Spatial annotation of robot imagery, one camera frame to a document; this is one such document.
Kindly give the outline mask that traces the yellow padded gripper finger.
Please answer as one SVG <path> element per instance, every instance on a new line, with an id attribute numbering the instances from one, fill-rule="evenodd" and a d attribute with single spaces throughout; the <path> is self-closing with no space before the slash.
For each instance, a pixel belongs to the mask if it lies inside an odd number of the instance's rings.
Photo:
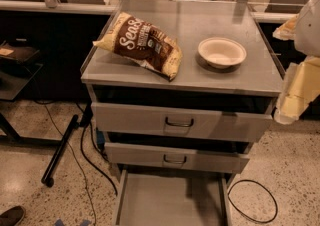
<path id="1" fill-rule="evenodd" d="M 307 56 L 299 64 L 291 63 L 276 103 L 274 120 L 283 125 L 292 124 L 319 95 L 320 58 Z"/>
<path id="2" fill-rule="evenodd" d="M 272 34 L 272 36 L 279 40 L 293 40 L 296 33 L 296 23 L 298 14 L 287 20 L 280 27 L 278 27 Z"/>

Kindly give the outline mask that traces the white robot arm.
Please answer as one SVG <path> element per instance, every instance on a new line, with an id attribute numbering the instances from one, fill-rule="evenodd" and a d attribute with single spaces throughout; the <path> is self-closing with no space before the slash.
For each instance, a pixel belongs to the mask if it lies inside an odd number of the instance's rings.
<path id="1" fill-rule="evenodd" d="M 303 62 L 289 65 L 276 103 L 274 120 L 292 124 L 320 95 L 320 0 L 309 0 L 298 14 L 278 27 L 273 36 L 293 40 L 295 49 L 306 56 Z"/>

